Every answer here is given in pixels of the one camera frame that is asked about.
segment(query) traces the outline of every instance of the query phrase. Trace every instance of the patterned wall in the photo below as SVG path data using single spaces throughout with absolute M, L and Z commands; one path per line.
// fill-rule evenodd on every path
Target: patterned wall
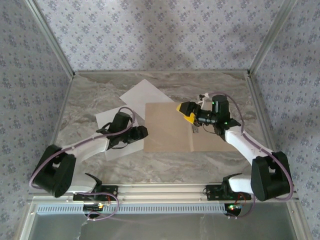
M 0 239 L 11 240 L 69 79 L 24 2 L 0 9 Z
M 319 64 L 320 2 L 298 0 L 256 78 L 314 239 L 320 239 Z
M 37 0 L 74 71 L 248 69 L 283 0 Z

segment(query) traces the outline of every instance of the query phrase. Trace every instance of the gray marble table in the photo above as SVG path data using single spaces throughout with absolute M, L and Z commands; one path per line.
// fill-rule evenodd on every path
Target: gray marble table
M 245 129 L 263 143 L 256 110 L 243 73 L 79 73 L 63 113 L 56 144 L 68 145 L 91 136 L 97 129 L 95 114 L 123 106 L 119 96 L 146 79 L 175 102 L 195 101 L 205 92 L 224 91 L 233 96 L 243 114 Z M 239 115 L 230 104 L 235 119 Z M 249 173 L 250 165 L 239 152 L 162 152 L 143 150 L 108 160 L 99 153 L 85 160 L 84 173 L 103 183 L 221 182 L 233 173 Z

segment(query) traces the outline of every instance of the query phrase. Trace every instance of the white paper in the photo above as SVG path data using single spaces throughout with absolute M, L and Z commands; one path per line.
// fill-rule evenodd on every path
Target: white paper
M 96 118 L 96 122 L 98 123 L 98 128 L 100 129 L 105 124 L 112 122 L 114 120 L 114 117 L 115 117 L 116 113 L 119 111 L 120 108 L 122 108 L 122 106 L 114 108 L 114 109 L 111 109 L 109 111 L 105 111 L 105 112 L 101 112 L 101 113 L 96 114 L 95 118 Z M 128 114 L 130 113 L 130 111 L 127 110 L 127 109 L 123 109 L 121 111 L 123 111 L 125 113 L 128 113 Z M 135 121 L 133 123 L 133 126 L 134 127 L 138 126 L 137 121 Z M 123 144 L 120 143 L 116 147 L 122 147 L 122 146 L 123 146 Z M 113 159 L 117 159 L 117 158 L 123 157 L 123 156 L 128 155 L 128 154 L 132 154 L 132 153 L 140 151 L 142 149 L 144 149 L 144 140 L 143 139 L 138 140 L 138 141 L 133 142 L 133 143 L 130 143 L 125 148 L 122 148 L 122 149 L 109 149 L 108 151 L 105 151 L 104 153 L 105 153 L 106 160 L 110 161 L 110 160 L 113 160 Z
M 145 111 L 147 103 L 172 103 L 170 97 L 165 95 L 158 88 L 153 86 L 146 79 L 139 82 L 120 99 L 128 104 L 129 108 L 134 110 L 143 120 L 145 119 Z

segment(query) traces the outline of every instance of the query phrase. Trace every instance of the vent grille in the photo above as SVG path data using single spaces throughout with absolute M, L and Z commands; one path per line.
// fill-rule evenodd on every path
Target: vent grille
M 101 213 L 112 213 L 116 205 L 104 206 Z M 83 213 L 82 204 L 40 204 L 38 214 Z M 122 204 L 117 214 L 213 214 L 226 213 L 223 203 Z

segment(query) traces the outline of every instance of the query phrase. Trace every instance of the marble surface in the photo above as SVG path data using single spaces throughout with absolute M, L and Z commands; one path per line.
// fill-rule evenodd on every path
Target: marble surface
M 75 143 L 97 129 L 95 114 L 123 106 L 119 96 L 147 79 L 175 102 L 195 101 L 205 92 L 224 91 L 233 96 L 243 114 L 245 129 L 263 141 L 254 105 L 243 73 L 79 73 L 67 100 L 56 143 Z M 231 104 L 235 119 L 239 115 Z M 103 183 L 199 183 L 221 182 L 234 173 L 249 173 L 250 165 L 239 152 L 162 152 L 143 150 L 108 160 L 96 154 L 81 164 Z

